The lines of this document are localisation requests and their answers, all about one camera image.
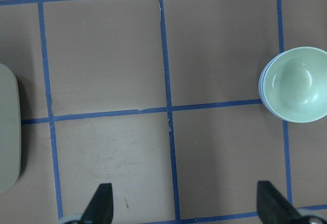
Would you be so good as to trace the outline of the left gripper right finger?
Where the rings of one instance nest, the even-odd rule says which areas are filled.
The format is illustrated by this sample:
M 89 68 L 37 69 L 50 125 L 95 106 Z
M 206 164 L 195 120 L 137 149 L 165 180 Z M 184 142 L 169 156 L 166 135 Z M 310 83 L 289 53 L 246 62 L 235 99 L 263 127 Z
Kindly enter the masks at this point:
M 302 216 L 269 181 L 258 181 L 256 212 L 262 223 L 302 223 Z

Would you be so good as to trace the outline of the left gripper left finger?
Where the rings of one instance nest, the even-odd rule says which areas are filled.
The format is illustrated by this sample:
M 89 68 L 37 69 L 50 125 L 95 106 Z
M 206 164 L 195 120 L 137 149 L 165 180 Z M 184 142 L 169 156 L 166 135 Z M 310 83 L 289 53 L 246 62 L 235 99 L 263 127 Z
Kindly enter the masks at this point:
M 81 223 L 113 221 L 113 191 L 111 183 L 100 184 L 81 217 Z

